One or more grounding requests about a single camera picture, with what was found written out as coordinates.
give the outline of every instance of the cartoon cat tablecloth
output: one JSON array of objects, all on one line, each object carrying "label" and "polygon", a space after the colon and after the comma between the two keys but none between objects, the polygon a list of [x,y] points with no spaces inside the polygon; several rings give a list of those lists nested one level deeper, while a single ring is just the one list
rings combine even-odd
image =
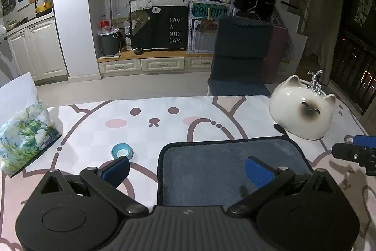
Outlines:
[{"label": "cartoon cat tablecloth", "polygon": [[[121,155],[122,144],[134,150],[122,192],[152,208],[157,204],[157,161],[160,150],[173,142],[246,139],[280,135],[265,96],[174,97],[116,100],[51,108],[63,136],[38,160],[13,178],[2,174],[0,251],[22,250],[14,231],[16,218],[44,173],[58,168],[78,174]],[[349,109],[336,101],[332,125],[318,141],[289,136],[302,148],[313,168],[326,168],[349,199],[360,219],[354,250],[375,251],[376,179],[355,163],[334,159],[336,142],[364,135]],[[118,151],[112,148],[118,145]]]}]

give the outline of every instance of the red lid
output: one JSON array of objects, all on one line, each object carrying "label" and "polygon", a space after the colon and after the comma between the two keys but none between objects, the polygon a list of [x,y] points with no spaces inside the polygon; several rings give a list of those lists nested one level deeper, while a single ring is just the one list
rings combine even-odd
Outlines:
[{"label": "red lid", "polygon": [[103,20],[103,21],[100,22],[100,28],[102,28],[102,27],[106,27],[106,26],[109,26],[109,25],[110,25],[110,24],[108,23],[107,20]]}]

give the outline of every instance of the dark blue chair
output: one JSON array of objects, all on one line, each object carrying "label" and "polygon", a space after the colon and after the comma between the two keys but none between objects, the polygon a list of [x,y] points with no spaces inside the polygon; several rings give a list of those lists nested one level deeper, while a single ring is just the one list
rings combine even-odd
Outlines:
[{"label": "dark blue chair", "polygon": [[272,33],[272,23],[260,20],[219,20],[208,79],[213,96],[270,95],[260,74]]}]

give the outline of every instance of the floor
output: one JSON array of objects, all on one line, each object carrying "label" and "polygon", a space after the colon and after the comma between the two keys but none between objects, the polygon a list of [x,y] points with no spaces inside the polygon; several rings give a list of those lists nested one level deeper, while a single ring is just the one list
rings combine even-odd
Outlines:
[{"label": "floor", "polygon": [[[102,80],[57,82],[37,86],[39,99],[47,106],[117,99],[206,96],[209,72],[131,75]],[[277,84],[266,84],[270,92]]]}]

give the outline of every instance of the trash can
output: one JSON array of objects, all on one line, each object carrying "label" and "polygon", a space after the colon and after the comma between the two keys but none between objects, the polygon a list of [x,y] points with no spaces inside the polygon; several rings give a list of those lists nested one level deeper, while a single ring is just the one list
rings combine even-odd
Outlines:
[{"label": "trash can", "polygon": [[104,56],[111,56],[120,51],[119,30],[111,33],[101,33],[99,35],[99,46]]}]

